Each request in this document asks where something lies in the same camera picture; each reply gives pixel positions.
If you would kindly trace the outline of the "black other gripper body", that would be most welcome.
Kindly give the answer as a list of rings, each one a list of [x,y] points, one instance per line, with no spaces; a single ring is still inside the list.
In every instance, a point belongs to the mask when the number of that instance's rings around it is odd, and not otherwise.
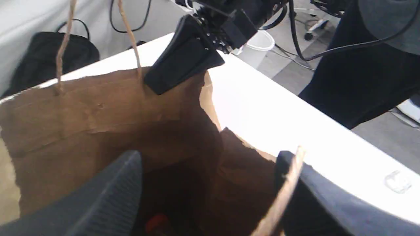
[[[258,32],[277,26],[286,17],[288,0],[195,0],[194,15],[215,43],[230,54]]]

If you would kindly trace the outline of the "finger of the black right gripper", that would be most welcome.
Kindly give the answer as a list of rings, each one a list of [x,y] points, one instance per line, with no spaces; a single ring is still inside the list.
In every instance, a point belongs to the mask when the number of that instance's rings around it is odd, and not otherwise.
[[[169,45],[145,74],[144,83],[162,95],[190,77],[224,63],[204,27],[192,15],[184,15]]]

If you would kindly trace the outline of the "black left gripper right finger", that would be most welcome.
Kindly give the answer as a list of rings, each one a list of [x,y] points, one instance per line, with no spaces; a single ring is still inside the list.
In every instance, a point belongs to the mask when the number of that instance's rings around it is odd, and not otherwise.
[[[386,157],[304,164],[281,220],[287,236],[418,236],[419,175]]]

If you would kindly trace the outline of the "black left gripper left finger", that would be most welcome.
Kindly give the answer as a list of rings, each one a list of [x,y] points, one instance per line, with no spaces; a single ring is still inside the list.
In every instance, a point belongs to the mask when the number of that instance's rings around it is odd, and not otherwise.
[[[129,236],[141,193],[141,155],[126,151],[78,190],[1,226],[1,235]]]

